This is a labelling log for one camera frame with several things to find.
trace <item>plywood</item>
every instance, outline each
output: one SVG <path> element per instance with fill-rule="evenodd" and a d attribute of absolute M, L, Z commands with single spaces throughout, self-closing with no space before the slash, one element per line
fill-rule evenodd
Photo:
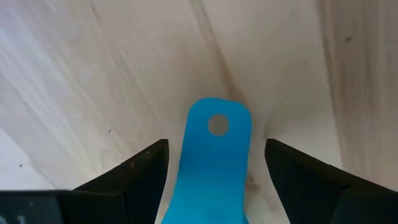
<path fill-rule="evenodd" d="M 54 189 L 30 162 L 24 151 L 0 129 L 0 189 L 40 190 Z"/>
<path fill-rule="evenodd" d="M 0 127 L 66 189 L 169 139 L 161 220 L 189 107 L 240 101 L 253 121 L 246 214 L 286 223 L 266 138 L 341 167 L 317 10 L 312 0 L 3 0 Z"/>
<path fill-rule="evenodd" d="M 398 190 L 396 1 L 323 1 L 343 166 Z"/>

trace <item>wooden surface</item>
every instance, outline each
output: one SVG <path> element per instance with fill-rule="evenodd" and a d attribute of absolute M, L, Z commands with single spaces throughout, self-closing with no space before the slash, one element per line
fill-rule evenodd
<path fill-rule="evenodd" d="M 240 101 L 253 121 L 246 214 L 250 223 L 287 223 L 267 173 L 266 138 L 341 167 L 317 7 L 2 0 L 0 128 L 41 176 L 37 188 L 74 188 L 169 139 L 161 220 L 189 107 L 208 96 Z"/>
<path fill-rule="evenodd" d="M 398 2 L 320 6 L 343 166 L 398 190 Z"/>

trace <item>dark stain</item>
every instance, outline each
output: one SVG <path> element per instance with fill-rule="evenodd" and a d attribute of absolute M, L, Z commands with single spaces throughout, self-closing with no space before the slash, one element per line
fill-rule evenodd
<path fill-rule="evenodd" d="M 91 8 L 91 11 L 93 12 L 94 17 L 95 17 L 95 19 L 97 20 L 97 22 L 98 22 L 99 24 L 102 23 L 101 16 L 100 16 L 100 14 L 98 13 L 97 8 L 95 7 L 94 2 L 93 2 L 92 0 L 90 1 L 90 8 Z"/>
<path fill-rule="evenodd" d="M 238 101 L 247 107 L 247 101 L 242 91 L 236 86 L 231 71 L 218 44 L 213 27 L 211 26 L 203 0 L 191 0 L 192 10 L 197 20 L 200 32 L 207 43 L 207 46 L 219 66 L 220 75 L 227 89 L 228 99 Z"/>
<path fill-rule="evenodd" d="M 252 173 L 248 173 L 248 176 L 246 177 L 246 189 L 247 190 L 259 190 L 260 186 L 256 184 L 256 181 L 254 180 L 254 176 Z"/>

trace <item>blue plastic tab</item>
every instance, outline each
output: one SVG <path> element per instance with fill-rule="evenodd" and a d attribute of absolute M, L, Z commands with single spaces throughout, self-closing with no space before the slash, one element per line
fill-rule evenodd
<path fill-rule="evenodd" d="M 218 114 L 229 123 L 222 136 L 208 130 Z M 243 199 L 250 138 L 251 116 L 242 104 L 197 101 L 188 114 L 177 183 L 162 223 L 247 223 Z"/>

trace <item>hole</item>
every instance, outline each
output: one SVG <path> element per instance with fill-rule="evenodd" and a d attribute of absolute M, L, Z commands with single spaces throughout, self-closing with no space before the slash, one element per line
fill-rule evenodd
<path fill-rule="evenodd" d="M 211 134 L 222 136 L 229 129 L 228 118 L 222 114 L 216 114 L 210 118 L 208 128 Z"/>

